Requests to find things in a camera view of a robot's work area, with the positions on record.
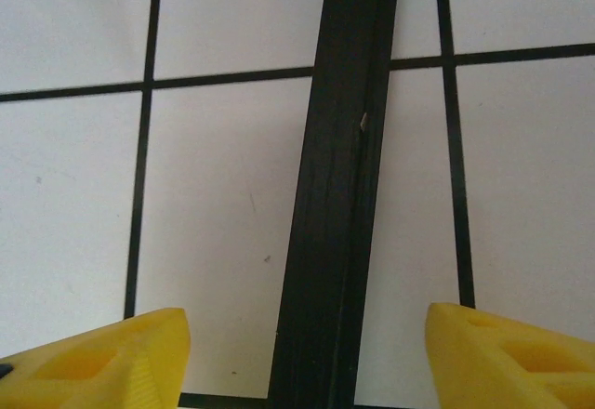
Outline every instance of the yellow 3d-printed piece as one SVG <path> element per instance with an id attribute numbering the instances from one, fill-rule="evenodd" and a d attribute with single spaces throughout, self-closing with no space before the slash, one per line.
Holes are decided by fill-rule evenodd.
<path id="1" fill-rule="evenodd" d="M 153 311 L 0 360 L 0 408 L 173 409 L 189 354 L 184 310 Z"/>
<path id="2" fill-rule="evenodd" d="M 595 409 L 595 344 L 432 304 L 426 347 L 442 409 Z"/>

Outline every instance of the white tile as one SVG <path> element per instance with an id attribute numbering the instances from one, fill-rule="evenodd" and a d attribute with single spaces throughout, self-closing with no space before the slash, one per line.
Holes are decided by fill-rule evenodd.
<path id="1" fill-rule="evenodd" d="M 458 73 L 478 308 L 595 340 L 595 58 Z"/>
<path id="2" fill-rule="evenodd" d="M 162 0 L 156 77 L 312 65 L 323 0 Z"/>
<path id="3" fill-rule="evenodd" d="M 458 302 L 442 72 L 394 72 L 357 403 L 438 408 L 424 346 L 432 301 Z"/>
<path id="4" fill-rule="evenodd" d="M 122 319 L 139 110 L 0 104 L 0 357 Z"/>
<path id="5" fill-rule="evenodd" d="M 436 0 L 397 0 L 394 59 L 440 55 Z"/>
<path id="6" fill-rule="evenodd" d="M 450 0 L 457 52 L 588 43 L 595 0 Z"/>
<path id="7" fill-rule="evenodd" d="M 137 311 L 186 309 L 185 391 L 267 394 L 310 84 L 154 96 Z"/>
<path id="8" fill-rule="evenodd" d="M 0 0 L 0 91 L 142 79 L 151 0 Z"/>

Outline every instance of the black wooden beam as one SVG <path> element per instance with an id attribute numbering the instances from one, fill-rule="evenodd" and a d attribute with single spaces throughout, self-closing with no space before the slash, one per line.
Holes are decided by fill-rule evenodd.
<path id="1" fill-rule="evenodd" d="M 352 408 L 396 0 L 324 0 L 268 406 Z"/>

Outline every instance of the yellow plastic part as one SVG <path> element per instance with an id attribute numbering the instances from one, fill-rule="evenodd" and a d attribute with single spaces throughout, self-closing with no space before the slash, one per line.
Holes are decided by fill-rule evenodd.
<path id="1" fill-rule="evenodd" d="M 2 409 L 173 409 L 190 355 L 182 309 L 164 309 L 0 360 Z"/>
<path id="2" fill-rule="evenodd" d="M 432 304 L 426 348 L 442 409 L 595 409 L 595 344 Z"/>

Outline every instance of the floor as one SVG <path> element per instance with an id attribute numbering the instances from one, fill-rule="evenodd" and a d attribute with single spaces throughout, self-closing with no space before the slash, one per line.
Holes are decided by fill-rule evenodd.
<path id="1" fill-rule="evenodd" d="M 0 0 L 0 357 L 183 307 L 183 390 L 266 397 L 322 3 Z M 459 299 L 436 4 L 398 0 L 361 405 L 438 408 Z M 456 69 L 477 306 L 595 340 L 595 0 L 450 7 L 457 54 L 561 46 Z"/>

